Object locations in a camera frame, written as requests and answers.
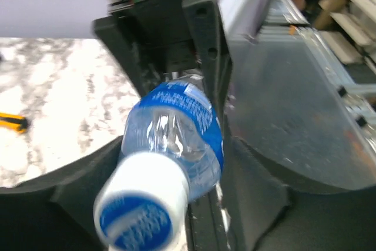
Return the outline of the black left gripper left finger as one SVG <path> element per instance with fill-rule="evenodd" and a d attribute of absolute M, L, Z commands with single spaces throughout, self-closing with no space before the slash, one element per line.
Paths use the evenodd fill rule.
<path fill-rule="evenodd" d="M 118 162 L 122 138 L 50 173 L 1 188 L 1 250 L 106 250 L 95 198 Z"/>

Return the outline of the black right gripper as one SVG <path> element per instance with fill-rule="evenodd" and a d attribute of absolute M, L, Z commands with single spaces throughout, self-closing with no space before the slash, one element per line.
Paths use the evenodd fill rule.
<path fill-rule="evenodd" d="M 200 67 L 220 125 L 231 59 L 217 0 L 144 0 L 111 4 L 93 33 L 144 97 L 165 74 Z"/>

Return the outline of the blue label bottle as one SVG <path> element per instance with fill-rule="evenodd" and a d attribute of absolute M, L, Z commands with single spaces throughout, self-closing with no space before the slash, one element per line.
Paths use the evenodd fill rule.
<path fill-rule="evenodd" d="M 203 77 L 161 83 L 129 112 L 116 169 L 93 206 L 99 238 L 116 250 L 164 249 L 223 165 L 220 122 Z"/>

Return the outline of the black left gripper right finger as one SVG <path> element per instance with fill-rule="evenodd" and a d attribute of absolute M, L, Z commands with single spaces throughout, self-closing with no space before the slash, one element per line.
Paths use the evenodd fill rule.
<path fill-rule="evenodd" d="M 253 149 L 224 120 L 221 179 L 236 250 L 374 250 L 375 186 L 346 190 L 311 180 Z"/>

